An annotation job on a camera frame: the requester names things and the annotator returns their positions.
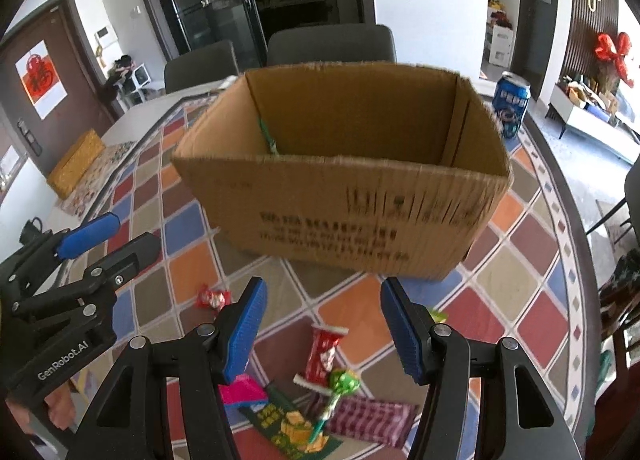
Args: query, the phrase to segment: diamond pattern tile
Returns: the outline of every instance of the diamond pattern tile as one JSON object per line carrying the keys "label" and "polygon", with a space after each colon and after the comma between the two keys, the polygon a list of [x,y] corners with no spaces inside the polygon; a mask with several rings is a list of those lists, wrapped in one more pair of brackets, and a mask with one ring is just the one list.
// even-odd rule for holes
{"label": "diamond pattern tile", "polygon": [[[291,379],[305,366],[312,322],[323,321],[350,329],[336,363],[356,368],[373,397],[421,406],[427,388],[416,386],[402,369],[380,311],[380,278],[317,263],[264,257],[238,249],[222,231],[210,231],[201,207],[171,165],[170,154],[211,100],[190,99],[171,110],[146,136],[142,149],[123,161],[126,171],[117,183],[108,184],[113,192],[104,206],[95,206],[100,212],[115,211],[123,227],[109,242],[72,263],[68,281],[79,279],[87,264],[95,263],[107,250],[145,231],[161,238],[162,253],[157,263],[119,289],[114,307],[119,341],[104,360],[87,367],[84,392],[95,394],[111,361],[131,336],[142,333],[154,342],[165,341],[198,324],[214,322],[210,309],[194,305],[201,284],[228,286],[237,299],[249,278],[260,275],[268,284],[269,302],[254,346],[255,364],[252,359],[248,369],[252,375],[273,380],[291,398],[306,395],[307,391]],[[532,353],[558,404],[565,401],[566,422],[574,426],[584,398],[583,368],[588,365],[581,348],[583,274],[565,215],[567,199],[554,189],[556,177],[542,157],[545,153],[538,151],[526,129],[519,138],[505,141],[505,147],[513,164],[513,188],[464,263],[444,281],[400,280],[414,302],[445,312],[448,323],[469,338],[496,342],[505,334],[516,336]],[[473,453],[478,425],[477,380],[470,381],[469,393],[460,460],[468,460]],[[175,455],[188,460],[175,382],[170,383],[169,400],[172,439],[180,440],[174,443]],[[244,422],[233,411],[228,419],[231,424]],[[245,459],[282,458],[252,428],[237,430],[236,440]],[[372,449],[367,443],[345,441],[326,460],[405,458],[401,450]]]}

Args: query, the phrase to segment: wood slat wall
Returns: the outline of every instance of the wood slat wall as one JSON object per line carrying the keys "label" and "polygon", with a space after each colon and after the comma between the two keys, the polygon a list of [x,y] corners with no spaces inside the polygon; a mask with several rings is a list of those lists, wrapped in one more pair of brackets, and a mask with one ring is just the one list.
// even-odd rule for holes
{"label": "wood slat wall", "polygon": [[596,78],[597,59],[593,53],[596,36],[600,32],[618,35],[618,0],[601,0],[596,3],[596,11],[589,9],[588,0],[574,0],[571,27],[567,41],[561,75],[582,74]]}

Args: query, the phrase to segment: brown door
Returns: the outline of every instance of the brown door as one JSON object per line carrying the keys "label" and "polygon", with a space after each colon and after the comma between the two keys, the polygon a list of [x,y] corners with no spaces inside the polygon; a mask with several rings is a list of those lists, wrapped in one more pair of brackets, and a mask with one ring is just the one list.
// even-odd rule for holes
{"label": "brown door", "polygon": [[102,136],[113,124],[70,28],[65,7],[55,6],[20,27],[0,51],[0,101],[18,134],[30,132],[23,142],[45,176],[82,133],[95,129]]}

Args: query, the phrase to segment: blue pepsi can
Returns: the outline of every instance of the blue pepsi can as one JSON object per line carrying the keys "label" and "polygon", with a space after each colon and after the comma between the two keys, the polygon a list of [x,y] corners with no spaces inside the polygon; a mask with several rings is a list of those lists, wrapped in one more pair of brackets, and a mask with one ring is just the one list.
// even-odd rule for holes
{"label": "blue pepsi can", "polygon": [[502,137],[513,138],[517,135],[527,104],[531,97],[531,85],[522,77],[504,72],[495,85],[492,106],[502,124]]}

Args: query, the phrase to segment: yellow box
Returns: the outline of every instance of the yellow box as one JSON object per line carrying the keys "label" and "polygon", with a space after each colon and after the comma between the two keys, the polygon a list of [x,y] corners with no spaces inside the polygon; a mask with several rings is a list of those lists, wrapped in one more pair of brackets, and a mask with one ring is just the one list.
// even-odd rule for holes
{"label": "yellow box", "polygon": [[104,148],[104,142],[98,134],[93,129],[87,131],[58,162],[47,177],[47,183],[62,200],[65,200]]}

